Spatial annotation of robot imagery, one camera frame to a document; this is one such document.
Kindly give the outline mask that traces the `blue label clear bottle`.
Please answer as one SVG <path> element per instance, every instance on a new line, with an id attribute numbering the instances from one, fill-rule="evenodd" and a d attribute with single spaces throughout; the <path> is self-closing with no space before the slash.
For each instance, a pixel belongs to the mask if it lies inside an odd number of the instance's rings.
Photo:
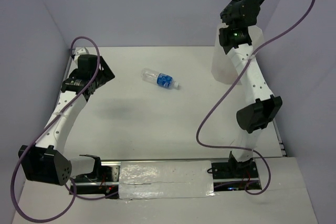
<path id="1" fill-rule="evenodd" d="M 143 69 L 141 72 L 141 78 L 145 82 L 156 84 L 157 86 L 165 89 L 180 89 L 180 84 L 171 76 L 151 69 Z"/>

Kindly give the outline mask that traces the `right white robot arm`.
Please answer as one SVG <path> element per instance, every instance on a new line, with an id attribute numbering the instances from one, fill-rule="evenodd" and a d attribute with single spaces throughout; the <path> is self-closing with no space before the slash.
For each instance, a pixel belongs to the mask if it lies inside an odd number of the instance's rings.
<path id="1" fill-rule="evenodd" d="M 219 29 L 219 44 L 233 63 L 247 104 L 236 113 L 242 135 L 228 159 L 228 171 L 233 177 L 240 177 L 251 168 L 259 137 L 282 106 L 281 97 L 274 96 L 267 86 L 253 56 L 256 47 L 249 29 L 256 25 L 263 1 L 231 0 L 220 14 L 225 27 Z"/>

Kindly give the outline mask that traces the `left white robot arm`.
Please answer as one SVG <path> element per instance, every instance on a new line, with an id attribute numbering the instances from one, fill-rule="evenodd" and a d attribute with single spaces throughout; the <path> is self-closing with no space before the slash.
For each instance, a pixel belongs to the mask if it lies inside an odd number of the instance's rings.
<path id="1" fill-rule="evenodd" d="M 23 145 L 18 152 L 23 157 L 27 180 L 62 186 L 78 175 L 85 175 L 93 182 L 102 177 L 100 157 L 81 154 L 67 159 L 63 152 L 74 122 L 90 96 L 115 75 L 103 57 L 77 55 L 75 63 L 77 68 L 61 85 L 58 105 L 49 119 L 53 125 L 31 148 Z"/>

